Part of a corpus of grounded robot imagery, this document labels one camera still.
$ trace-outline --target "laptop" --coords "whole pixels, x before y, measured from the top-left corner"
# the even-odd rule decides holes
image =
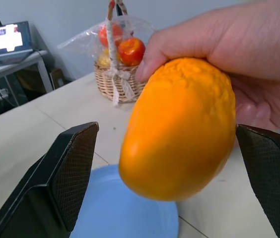
[[[31,53],[28,21],[0,26],[0,66],[21,62]]]

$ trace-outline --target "plastic bag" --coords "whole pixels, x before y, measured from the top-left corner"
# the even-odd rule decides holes
[[[146,45],[155,31],[154,27],[144,20],[128,15],[113,17],[112,22],[114,34],[115,27],[117,28],[116,32],[118,32],[114,35],[116,46],[131,37],[140,39]],[[98,60],[102,65],[109,66],[108,44],[104,44],[106,42],[106,36],[103,35],[104,32],[106,32],[105,21],[63,42],[58,45],[58,49],[88,55]]]

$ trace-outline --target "fruit basket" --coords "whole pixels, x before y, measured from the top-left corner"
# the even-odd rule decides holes
[[[116,4],[123,16],[113,16]],[[153,32],[147,22],[128,16],[122,0],[110,0],[104,22],[62,43],[59,49],[92,56],[97,87],[116,106],[134,102],[141,94],[145,83],[137,82],[135,74]]]

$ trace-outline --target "table surface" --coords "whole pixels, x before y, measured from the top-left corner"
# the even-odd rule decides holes
[[[36,60],[37,58],[40,58],[41,56],[43,56],[45,54],[47,54],[47,51],[40,51],[40,53],[33,52],[32,54],[30,54],[29,57],[27,57],[25,60],[23,60],[20,63],[7,64],[7,65],[0,66],[0,73],[10,70],[10,69],[16,67],[17,65],[27,64],[28,62]]]
[[[133,104],[118,108],[90,74],[0,115],[0,208],[27,169],[65,129],[97,121],[93,168],[116,164]],[[179,202],[179,238],[275,238],[256,199],[239,149],[199,194]]]

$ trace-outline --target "hand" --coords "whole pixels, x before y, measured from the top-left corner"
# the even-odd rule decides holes
[[[213,10],[156,32],[137,80],[178,57],[206,58],[231,75],[237,123],[280,128],[280,0]]]

